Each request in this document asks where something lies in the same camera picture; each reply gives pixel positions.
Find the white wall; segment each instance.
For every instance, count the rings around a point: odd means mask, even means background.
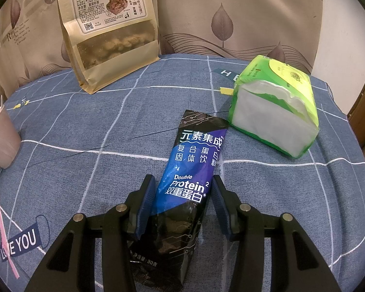
[[[327,82],[347,114],[365,83],[365,10],[358,0],[323,0],[313,76]]]

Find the protein powder packet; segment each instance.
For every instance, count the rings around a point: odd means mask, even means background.
[[[137,282],[163,292],[182,290],[227,128],[224,119],[185,111],[146,231],[130,246]]]
[[[58,9],[73,70],[90,94],[159,59],[152,0],[58,0]]]

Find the green plastic wrapper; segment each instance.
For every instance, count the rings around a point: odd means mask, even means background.
[[[293,158],[308,150],[319,131],[308,75],[262,55],[236,80],[228,119],[239,131]]]

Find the metal screw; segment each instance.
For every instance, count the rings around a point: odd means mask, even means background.
[[[239,208],[244,211],[244,212],[248,212],[251,210],[251,206],[247,203],[242,203]]]
[[[118,212],[124,212],[125,210],[127,210],[127,205],[126,204],[118,204],[116,206],[116,210]]]
[[[293,220],[293,216],[289,213],[284,213],[283,219],[286,220],[287,222],[290,222],[291,220]]]
[[[73,220],[74,220],[75,222],[82,221],[82,219],[83,219],[83,218],[84,218],[84,215],[83,215],[83,214],[81,214],[81,213],[74,214],[74,216],[73,216]]]

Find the basket of fried twists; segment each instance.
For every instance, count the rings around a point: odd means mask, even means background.
[[[111,13],[118,15],[120,12],[122,12],[126,7],[128,6],[127,0],[110,0],[106,8]]]

